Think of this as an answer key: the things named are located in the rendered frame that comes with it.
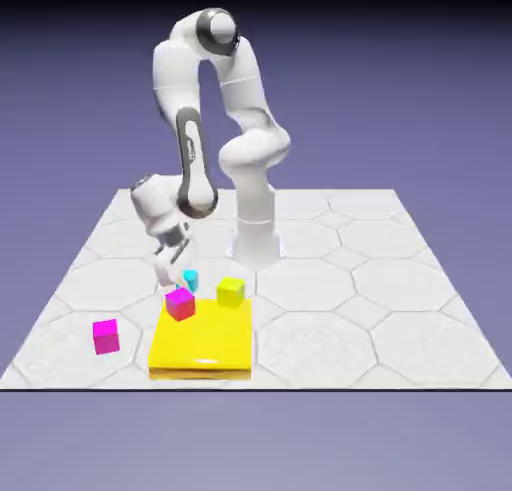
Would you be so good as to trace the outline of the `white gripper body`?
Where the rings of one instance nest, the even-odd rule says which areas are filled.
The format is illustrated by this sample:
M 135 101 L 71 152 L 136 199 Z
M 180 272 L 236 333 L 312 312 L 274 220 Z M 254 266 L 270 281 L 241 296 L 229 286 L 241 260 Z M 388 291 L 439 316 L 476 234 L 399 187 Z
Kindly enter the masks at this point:
M 191 241 L 174 246 L 161 244 L 154 253 L 153 265 L 162 287 L 186 287 L 184 271 L 191 261 Z

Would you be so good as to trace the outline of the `small magenta and red cube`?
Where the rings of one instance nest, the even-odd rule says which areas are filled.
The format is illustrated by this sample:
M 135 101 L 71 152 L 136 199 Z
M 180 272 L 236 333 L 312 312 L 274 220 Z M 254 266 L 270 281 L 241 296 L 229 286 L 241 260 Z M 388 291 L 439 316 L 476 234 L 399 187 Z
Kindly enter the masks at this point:
M 183 287 L 176 288 L 165 295 L 167 313 L 175 321 L 183 321 L 196 313 L 194 295 Z

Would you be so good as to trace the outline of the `small yellow-green cube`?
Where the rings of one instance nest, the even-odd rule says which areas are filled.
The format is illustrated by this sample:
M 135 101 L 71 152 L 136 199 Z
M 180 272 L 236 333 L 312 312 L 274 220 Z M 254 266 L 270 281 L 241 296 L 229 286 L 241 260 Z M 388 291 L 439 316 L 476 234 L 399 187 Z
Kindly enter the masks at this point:
M 245 299 L 245 282 L 239 278 L 224 277 L 216 288 L 216 300 L 222 307 L 236 308 Z

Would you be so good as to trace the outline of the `large yellow box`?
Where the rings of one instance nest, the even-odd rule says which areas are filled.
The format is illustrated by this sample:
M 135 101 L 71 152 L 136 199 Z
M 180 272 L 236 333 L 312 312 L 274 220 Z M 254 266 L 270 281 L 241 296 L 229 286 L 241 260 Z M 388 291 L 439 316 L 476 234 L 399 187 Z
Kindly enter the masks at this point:
M 196 314 L 176 320 L 162 310 L 148 355 L 150 378 L 248 380 L 252 371 L 252 301 L 236 308 L 198 299 Z

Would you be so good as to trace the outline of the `small cyan cube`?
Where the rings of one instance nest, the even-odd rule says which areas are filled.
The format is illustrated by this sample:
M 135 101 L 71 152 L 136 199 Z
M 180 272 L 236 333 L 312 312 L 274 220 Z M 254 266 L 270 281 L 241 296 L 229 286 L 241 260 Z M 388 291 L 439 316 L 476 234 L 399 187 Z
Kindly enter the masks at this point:
M 195 269 L 184 269 L 182 275 L 178 278 L 177 288 L 186 288 L 194 294 L 199 287 L 199 274 Z

